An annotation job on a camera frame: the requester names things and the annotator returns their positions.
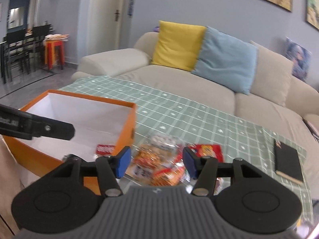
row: green checkered tablecloth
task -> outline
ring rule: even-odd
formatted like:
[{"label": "green checkered tablecloth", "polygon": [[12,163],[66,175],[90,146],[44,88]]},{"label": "green checkered tablecloth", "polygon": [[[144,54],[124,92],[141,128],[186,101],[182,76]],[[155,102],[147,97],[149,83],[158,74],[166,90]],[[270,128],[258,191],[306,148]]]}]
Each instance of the green checkered tablecloth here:
[{"label": "green checkered tablecloth", "polygon": [[[108,76],[79,79],[61,90],[137,104],[134,148],[140,145],[152,130],[177,136],[189,143],[220,144],[225,162],[231,163],[234,158],[241,157],[296,193],[302,201],[302,216],[313,222],[310,190],[305,175],[304,184],[299,186],[274,172],[274,139],[296,148],[301,165],[304,163],[305,149],[292,141],[266,128],[195,101]],[[229,185],[229,181],[225,181],[223,187]]]}]

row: orange stool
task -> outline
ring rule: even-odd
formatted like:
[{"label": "orange stool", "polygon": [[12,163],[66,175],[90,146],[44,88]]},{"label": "orange stool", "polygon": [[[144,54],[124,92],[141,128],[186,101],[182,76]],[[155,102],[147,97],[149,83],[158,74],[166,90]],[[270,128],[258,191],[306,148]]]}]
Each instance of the orange stool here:
[{"label": "orange stool", "polygon": [[52,64],[55,62],[55,47],[59,47],[59,60],[61,63],[61,69],[64,67],[64,45],[62,40],[46,40],[45,41],[45,64],[48,69],[52,69]]}]

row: white door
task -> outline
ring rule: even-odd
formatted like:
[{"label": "white door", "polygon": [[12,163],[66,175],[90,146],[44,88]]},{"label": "white door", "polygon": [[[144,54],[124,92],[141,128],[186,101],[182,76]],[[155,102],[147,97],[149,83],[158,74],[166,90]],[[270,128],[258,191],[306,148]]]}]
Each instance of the white door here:
[{"label": "white door", "polygon": [[87,49],[96,54],[116,49],[123,0],[90,0]]}]

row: black notebook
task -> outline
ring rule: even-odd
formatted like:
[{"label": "black notebook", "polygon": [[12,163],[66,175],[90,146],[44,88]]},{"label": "black notebook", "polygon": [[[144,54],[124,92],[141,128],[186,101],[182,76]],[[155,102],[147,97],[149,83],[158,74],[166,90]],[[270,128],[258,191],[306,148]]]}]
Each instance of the black notebook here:
[{"label": "black notebook", "polygon": [[302,185],[303,177],[297,150],[275,140],[274,153],[276,174]]}]

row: open cardboard box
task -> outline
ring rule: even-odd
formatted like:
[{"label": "open cardboard box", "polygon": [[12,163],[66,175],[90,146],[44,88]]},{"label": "open cardboard box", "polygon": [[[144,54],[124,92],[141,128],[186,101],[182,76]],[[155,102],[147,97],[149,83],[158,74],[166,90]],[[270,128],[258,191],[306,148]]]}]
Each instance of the open cardboard box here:
[{"label": "open cardboard box", "polygon": [[[18,164],[40,177],[59,166],[64,155],[74,154],[92,162],[98,144],[115,145],[113,155],[133,144],[134,103],[49,90],[21,110],[68,122],[75,128],[75,136],[70,141],[48,137],[24,140],[4,136]],[[96,177],[85,177],[84,185],[99,194]]]}]

